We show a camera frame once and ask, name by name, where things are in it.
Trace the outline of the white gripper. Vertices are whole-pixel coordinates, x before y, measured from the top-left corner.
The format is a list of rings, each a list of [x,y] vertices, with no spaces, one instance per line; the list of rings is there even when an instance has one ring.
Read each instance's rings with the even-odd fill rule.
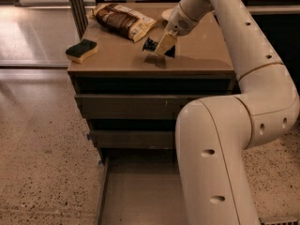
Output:
[[[194,7],[183,7],[177,5],[171,12],[165,33],[157,47],[155,53],[159,55],[175,56],[175,45],[177,36],[188,35],[199,23],[201,13]]]

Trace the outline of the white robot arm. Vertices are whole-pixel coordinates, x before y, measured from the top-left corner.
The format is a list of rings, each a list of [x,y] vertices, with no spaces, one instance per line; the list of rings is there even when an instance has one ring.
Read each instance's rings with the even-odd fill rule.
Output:
[[[299,114],[299,96],[241,0],[181,0],[155,52],[168,51],[209,11],[217,15],[241,92],[196,99],[177,117],[175,145],[187,225],[261,225],[242,152],[290,129]]]

